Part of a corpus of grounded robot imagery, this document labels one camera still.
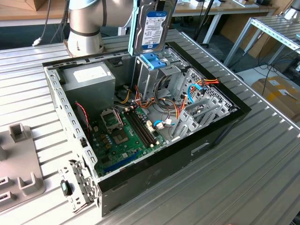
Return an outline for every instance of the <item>blue cable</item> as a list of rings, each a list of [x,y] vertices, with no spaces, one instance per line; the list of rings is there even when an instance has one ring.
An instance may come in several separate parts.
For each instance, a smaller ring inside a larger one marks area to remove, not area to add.
[[[157,121],[154,122],[153,126],[156,127],[156,125],[157,125],[158,123],[161,123],[161,122],[162,122],[161,120],[157,120]]]
[[[156,127],[156,125],[158,124],[158,123],[164,123],[164,124],[168,124],[168,123],[166,123],[166,122],[163,122],[162,120],[157,120],[157,121],[155,121],[154,122],[154,124],[153,124],[153,126],[155,126]]]
[[[200,87],[200,85],[199,85],[199,84],[196,84],[196,83],[193,83],[193,84],[189,85],[189,87],[188,87],[188,89],[187,89],[187,97],[188,97],[188,99],[191,101],[191,103],[194,103],[194,101],[193,101],[193,99],[192,99],[192,97],[191,97],[191,94],[190,94],[191,87],[195,87],[195,88],[197,88],[198,90],[201,90],[202,87]]]

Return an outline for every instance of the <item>green circuit board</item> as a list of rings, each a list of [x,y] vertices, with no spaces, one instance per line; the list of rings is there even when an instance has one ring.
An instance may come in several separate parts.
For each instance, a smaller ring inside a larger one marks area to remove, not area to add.
[[[138,116],[140,122],[146,127],[145,124],[148,119],[143,110],[137,108],[133,113]],[[128,121],[126,113],[121,112],[120,118],[124,125],[123,129],[113,130],[111,134],[107,132],[104,122],[100,117],[99,120],[91,123],[93,127],[98,127],[98,130],[93,133],[92,147],[98,159],[95,169],[100,176],[114,171],[165,145],[165,141],[161,135],[157,132],[153,134],[149,132],[155,140],[155,144],[153,146],[145,146],[133,128],[132,121],[131,123]],[[117,144],[114,139],[114,137],[116,138],[116,132],[122,132],[123,135],[123,132],[125,132],[128,140]]]

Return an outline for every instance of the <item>ram slot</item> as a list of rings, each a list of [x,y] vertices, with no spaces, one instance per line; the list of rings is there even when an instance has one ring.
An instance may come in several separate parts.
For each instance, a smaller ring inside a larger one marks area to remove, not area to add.
[[[152,135],[134,112],[126,112],[125,117],[147,148],[150,147],[151,144],[155,143]]]

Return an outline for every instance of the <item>hard drive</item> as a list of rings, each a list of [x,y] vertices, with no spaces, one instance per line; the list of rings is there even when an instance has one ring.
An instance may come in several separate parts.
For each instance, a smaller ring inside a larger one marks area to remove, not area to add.
[[[137,56],[160,52],[177,0],[136,0],[131,22],[129,53]]]

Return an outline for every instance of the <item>red wire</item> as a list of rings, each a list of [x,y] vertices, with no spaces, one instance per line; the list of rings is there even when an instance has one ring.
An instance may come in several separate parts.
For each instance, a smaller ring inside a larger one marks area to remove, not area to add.
[[[85,119],[86,119],[86,122],[87,122],[87,128],[88,128],[88,132],[90,132],[90,128],[89,128],[89,119],[88,119],[88,115],[87,115],[87,113],[86,113],[86,111],[85,111],[85,109],[83,108],[83,106],[81,105],[81,104],[79,104],[78,102],[75,102],[76,103],[76,105],[78,105],[81,109],[82,109],[82,111],[83,111],[83,113],[84,113],[84,116],[85,116]]]

